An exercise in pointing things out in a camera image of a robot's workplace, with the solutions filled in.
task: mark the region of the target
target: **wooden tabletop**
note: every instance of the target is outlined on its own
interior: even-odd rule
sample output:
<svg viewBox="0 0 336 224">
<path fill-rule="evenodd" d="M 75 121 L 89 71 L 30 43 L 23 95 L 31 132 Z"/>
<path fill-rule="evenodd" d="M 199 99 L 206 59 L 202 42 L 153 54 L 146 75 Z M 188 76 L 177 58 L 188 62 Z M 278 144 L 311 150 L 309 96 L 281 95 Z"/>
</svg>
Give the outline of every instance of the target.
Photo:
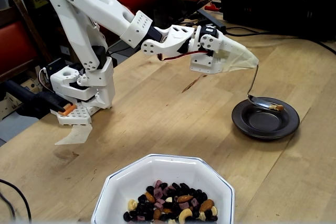
<svg viewBox="0 0 336 224">
<path fill-rule="evenodd" d="M 23 191 L 33 219 L 89 221 L 108 175 L 148 153 L 197 156 L 235 188 L 236 222 L 336 221 L 336 56 L 284 36 L 234 40 L 260 60 L 252 94 L 298 111 L 294 135 L 265 143 L 233 125 L 254 69 L 205 76 L 189 71 L 189 57 L 138 52 L 116 67 L 113 107 L 92 117 L 84 144 L 54 145 L 71 126 L 49 114 L 0 148 L 0 178 Z M 19 196 L 0 189 L 26 218 Z"/>
</svg>

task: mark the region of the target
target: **red wire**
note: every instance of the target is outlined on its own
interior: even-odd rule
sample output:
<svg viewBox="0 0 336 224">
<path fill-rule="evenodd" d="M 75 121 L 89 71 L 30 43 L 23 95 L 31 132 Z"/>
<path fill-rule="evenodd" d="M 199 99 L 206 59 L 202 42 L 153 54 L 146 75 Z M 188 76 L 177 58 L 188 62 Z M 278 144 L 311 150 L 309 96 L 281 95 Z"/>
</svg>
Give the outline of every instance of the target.
<svg viewBox="0 0 336 224">
<path fill-rule="evenodd" d="M 176 60 L 180 57 L 183 57 L 183 56 L 187 56 L 187 55 L 194 55 L 194 54 L 207 54 L 208 52 L 207 51 L 193 51 L 193 52 L 186 52 L 185 54 L 181 54 L 181 55 L 178 55 L 178 56 L 175 56 L 175 57 L 168 57 L 168 58 L 164 58 L 162 59 L 162 54 L 158 54 L 157 58 L 160 60 L 160 61 L 164 61 L 164 60 Z"/>
</svg>

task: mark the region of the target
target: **spoon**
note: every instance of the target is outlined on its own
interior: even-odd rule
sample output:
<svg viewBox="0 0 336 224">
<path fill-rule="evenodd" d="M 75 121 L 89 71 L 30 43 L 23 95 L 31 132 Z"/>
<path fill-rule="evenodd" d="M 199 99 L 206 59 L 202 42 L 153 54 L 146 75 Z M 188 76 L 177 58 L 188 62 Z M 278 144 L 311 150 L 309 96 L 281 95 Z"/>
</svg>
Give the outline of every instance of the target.
<svg viewBox="0 0 336 224">
<path fill-rule="evenodd" d="M 256 72 L 254 74 L 254 77 L 253 77 L 253 80 L 252 80 L 252 83 L 251 83 L 251 87 L 247 91 L 247 100 L 250 103 L 252 103 L 254 106 L 257 106 L 257 107 L 259 107 L 259 108 L 261 108 L 263 110 L 278 111 L 278 112 L 282 111 L 284 106 L 276 104 L 276 103 L 265 101 L 262 98 L 254 97 L 253 95 L 249 94 L 251 92 L 251 90 L 252 90 L 254 81 L 256 80 L 257 73 L 258 73 L 258 68 L 259 68 L 259 65 L 257 65 L 257 67 L 256 67 Z"/>
</svg>

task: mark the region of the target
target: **black plastic basket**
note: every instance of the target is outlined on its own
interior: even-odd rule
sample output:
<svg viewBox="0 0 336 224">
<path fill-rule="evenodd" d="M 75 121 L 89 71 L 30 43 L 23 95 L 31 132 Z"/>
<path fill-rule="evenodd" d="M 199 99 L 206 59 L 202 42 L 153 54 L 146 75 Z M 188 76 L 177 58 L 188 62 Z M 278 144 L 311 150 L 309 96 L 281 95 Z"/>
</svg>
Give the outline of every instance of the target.
<svg viewBox="0 0 336 224">
<path fill-rule="evenodd" d="M 223 18 L 288 35 L 336 37 L 336 0 L 222 0 Z"/>
</svg>

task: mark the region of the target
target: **white robotic arm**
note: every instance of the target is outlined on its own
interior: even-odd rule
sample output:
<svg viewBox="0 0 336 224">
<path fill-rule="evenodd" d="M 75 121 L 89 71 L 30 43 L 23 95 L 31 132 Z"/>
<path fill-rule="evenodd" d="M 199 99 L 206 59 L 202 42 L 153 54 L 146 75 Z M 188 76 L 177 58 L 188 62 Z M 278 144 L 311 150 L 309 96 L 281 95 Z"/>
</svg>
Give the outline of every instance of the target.
<svg viewBox="0 0 336 224">
<path fill-rule="evenodd" d="M 146 14 L 138 11 L 133 15 L 117 0 L 50 2 L 85 68 L 85 73 L 81 74 L 76 69 L 64 67 L 49 77 L 54 91 L 78 107 L 75 112 L 70 111 L 70 115 L 52 111 L 61 124 L 90 123 L 90 117 L 84 118 L 84 114 L 92 115 L 100 108 L 111 107 L 114 97 L 112 59 L 107 56 L 108 46 L 98 24 L 120 36 L 131 47 L 141 44 L 141 50 L 146 55 L 177 57 L 193 52 L 193 71 L 219 73 L 227 62 L 232 62 L 237 56 L 253 56 L 244 46 L 213 27 L 195 29 L 172 25 L 162 30 L 153 27 Z"/>
</svg>

